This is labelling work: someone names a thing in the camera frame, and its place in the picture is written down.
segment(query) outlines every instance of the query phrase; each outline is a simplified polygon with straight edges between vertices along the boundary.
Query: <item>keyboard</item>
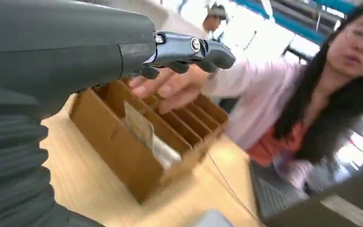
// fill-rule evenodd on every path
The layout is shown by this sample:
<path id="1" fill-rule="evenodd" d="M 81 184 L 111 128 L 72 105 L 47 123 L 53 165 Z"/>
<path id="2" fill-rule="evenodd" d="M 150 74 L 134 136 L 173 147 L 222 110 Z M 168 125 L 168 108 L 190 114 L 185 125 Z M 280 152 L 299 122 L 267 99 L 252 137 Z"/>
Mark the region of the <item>keyboard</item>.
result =
<path id="1" fill-rule="evenodd" d="M 264 217 L 275 215 L 296 202 L 260 177 L 255 177 L 255 183 L 257 200 Z"/>

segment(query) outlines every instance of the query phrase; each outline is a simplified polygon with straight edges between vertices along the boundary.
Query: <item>long black hair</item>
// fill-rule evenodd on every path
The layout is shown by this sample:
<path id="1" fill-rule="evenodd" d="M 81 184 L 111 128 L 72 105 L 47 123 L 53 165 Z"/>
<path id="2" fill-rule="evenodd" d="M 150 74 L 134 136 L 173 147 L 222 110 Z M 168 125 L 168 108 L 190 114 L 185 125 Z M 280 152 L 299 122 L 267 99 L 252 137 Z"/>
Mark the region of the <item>long black hair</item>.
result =
<path id="1" fill-rule="evenodd" d="M 344 29 L 363 16 L 363 5 L 358 6 L 342 21 L 340 27 L 322 45 L 320 51 L 303 69 L 296 92 L 286 103 L 281 116 L 275 124 L 274 136 L 287 138 L 292 127 L 304 117 L 311 95 L 317 86 L 326 63 L 329 44 Z M 313 164 L 324 158 L 332 158 L 336 150 L 347 141 L 356 122 L 363 116 L 363 77 L 351 81 L 336 91 L 329 100 L 329 105 L 320 113 L 304 135 L 302 146 L 296 153 L 296 159 L 309 160 Z"/>

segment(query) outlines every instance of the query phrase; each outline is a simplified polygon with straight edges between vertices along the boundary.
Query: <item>orange shirt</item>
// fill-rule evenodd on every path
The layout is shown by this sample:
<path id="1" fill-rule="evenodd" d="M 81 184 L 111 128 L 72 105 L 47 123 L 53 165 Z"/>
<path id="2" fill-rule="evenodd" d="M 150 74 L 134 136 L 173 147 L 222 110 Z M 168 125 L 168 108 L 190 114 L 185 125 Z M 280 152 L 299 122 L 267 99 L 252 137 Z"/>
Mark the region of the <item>orange shirt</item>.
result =
<path id="1" fill-rule="evenodd" d="M 303 141 L 304 129 L 301 123 L 296 124 L 287 139 L 276 139 L 273 134 L 274 127 L 268 129 L 247 153 L 251 160 L 262 166 L 269 166 L 273 159 L 281 154 L 294 154 L 298 151 Z"/>

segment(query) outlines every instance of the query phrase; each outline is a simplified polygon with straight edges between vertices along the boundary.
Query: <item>laptop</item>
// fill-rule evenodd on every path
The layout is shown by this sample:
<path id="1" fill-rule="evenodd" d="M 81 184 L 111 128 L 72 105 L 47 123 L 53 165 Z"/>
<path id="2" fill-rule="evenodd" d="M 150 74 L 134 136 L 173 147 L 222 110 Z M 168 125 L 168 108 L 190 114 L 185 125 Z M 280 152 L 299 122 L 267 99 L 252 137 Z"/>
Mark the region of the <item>laptop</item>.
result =
<path id="1" fill-rule="evenodd" d="M 264 168 L 254 161 L 249 166 L 257 213 L 261 220 L 308 199 L 307 194 L 281 179 L 272 167 Z"/>
<path id="2" fill-rule="evenodd" d="M 259 218 L 267 227 L 363 227 L 363 172 L 309 197 L 271 168 L 250 162 Z"/>

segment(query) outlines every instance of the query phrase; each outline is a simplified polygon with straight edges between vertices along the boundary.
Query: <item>card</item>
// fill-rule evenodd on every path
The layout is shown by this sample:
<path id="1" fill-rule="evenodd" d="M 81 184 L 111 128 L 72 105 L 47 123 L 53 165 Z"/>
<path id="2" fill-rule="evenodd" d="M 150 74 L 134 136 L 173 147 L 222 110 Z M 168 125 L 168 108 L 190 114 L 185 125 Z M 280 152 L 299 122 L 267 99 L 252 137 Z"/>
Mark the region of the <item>card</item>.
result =
<path id="1" fill-rule="evenodd" d="M 152 150 L 154 137 L 154 127 L 140 112 L 138 112 L 127 101 L 124 101 L 125 120 L 129 130 L 139 139 L 149 150 Z"/>

